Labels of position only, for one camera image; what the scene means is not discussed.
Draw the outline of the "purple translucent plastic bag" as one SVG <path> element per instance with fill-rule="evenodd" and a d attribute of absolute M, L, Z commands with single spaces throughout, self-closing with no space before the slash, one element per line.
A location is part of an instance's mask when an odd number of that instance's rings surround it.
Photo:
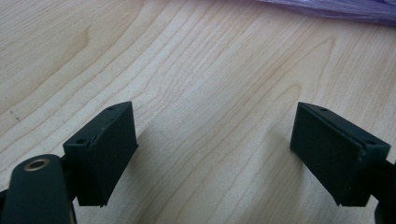
<path fill-rule="evenodd" d="M 258 0 L 323 18 L 396 27 L 396 0 Z"/>

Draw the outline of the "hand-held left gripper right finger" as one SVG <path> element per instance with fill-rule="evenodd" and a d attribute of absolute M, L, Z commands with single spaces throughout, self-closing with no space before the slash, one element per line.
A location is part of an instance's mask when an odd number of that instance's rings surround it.
<path fill-rule="evenodd" d="M 290 149 L 337 204 L 364 206 L 371 172 L 385 162 L 390 145 L 327 108 L 300 102 Z"/>

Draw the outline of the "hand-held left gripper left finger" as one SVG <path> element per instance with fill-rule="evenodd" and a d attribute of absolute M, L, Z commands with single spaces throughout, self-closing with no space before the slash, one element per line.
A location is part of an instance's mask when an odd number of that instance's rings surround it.
<path fill-rule="evenodd" d="M 133 105 L 112 105 L 64 143 L 81 206 L 106 205 L 137 150 Z"/>

